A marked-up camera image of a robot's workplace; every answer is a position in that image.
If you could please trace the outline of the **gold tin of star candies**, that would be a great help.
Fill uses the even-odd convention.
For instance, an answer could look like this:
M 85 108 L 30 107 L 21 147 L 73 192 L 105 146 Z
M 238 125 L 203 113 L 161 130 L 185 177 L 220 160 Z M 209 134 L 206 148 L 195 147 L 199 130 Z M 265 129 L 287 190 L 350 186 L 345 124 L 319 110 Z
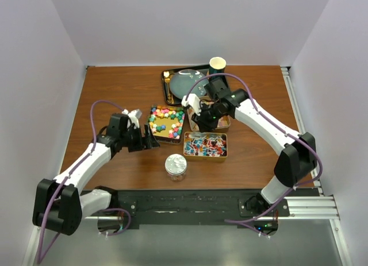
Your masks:
M 152 105 L 148 124 L 160 142 L 180 144 L 186 112 L 182 107 Z

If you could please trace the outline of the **silver jar lid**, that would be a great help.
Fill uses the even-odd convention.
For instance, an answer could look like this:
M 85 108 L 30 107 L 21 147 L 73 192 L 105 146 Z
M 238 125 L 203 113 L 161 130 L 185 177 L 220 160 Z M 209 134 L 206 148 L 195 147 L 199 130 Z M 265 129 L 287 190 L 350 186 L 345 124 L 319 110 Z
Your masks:
M 172 154 L 166 159 L 164 166 L 170 175 L 181 175 L 187 169 L 187 161 L 180 154 Z

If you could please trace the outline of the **clear glass jar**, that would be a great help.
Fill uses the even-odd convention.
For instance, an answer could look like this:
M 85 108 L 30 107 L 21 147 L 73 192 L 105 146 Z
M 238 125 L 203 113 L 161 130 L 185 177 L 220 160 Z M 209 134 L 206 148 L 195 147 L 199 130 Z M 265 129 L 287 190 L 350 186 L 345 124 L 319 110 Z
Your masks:
M 180 154 L 172 154 L 166 159 L 165 170 L 174 182 L 181 182 L 186 176 L 187 161 Z

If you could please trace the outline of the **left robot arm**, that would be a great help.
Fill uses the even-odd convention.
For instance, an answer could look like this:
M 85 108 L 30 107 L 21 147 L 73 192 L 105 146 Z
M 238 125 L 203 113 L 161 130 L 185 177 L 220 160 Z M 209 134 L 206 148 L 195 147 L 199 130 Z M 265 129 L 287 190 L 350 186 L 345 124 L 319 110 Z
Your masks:
M 106 132 L 99 133 L 77 161 L 53 179 L 38 183 L 32 215 L 35 226 L 69 236 L 82 219 L 98 211 L 105 215 L 118 212 L 116 190 L 104 186 L 87 194 L 82 190 L 122 148 L 135 152 L 159 147 L 149 124 L 140 126 L 141 115 L 139 109 L 112 114 Z

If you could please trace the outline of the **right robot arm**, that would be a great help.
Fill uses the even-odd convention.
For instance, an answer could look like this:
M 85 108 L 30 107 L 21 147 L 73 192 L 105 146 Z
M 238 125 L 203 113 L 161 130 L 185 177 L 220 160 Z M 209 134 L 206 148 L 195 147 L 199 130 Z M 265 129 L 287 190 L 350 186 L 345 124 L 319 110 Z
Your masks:
M 316 168 L 315 138 L 278 121 L 256 102 L 247 88 L 232 91 L 221 78 L 213 79 L 204 88 L 211 100 L 209 105 L 193 92 L 185 95 L 181 102 L 183 107 L 192 109 L 191 118 L 200 132 L 213 131 L 221 117 L 230 116 L 251 128 L 278 155 L 274 176 L 260 193 L 246 201 L 247 209 L 270 215 L 276 210 L 277 202 Z

